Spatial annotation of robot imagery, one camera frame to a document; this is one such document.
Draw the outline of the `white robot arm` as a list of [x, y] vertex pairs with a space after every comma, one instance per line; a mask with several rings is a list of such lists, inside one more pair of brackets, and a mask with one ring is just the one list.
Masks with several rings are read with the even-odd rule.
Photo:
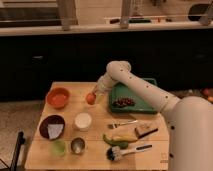
[[202, 97], [177, 96], [131, 73], [127, 61], [111, 61], [93, 92], [121, 82], [159, 112], [168, 124], [168, 171], [213, 171], [213, 104]]

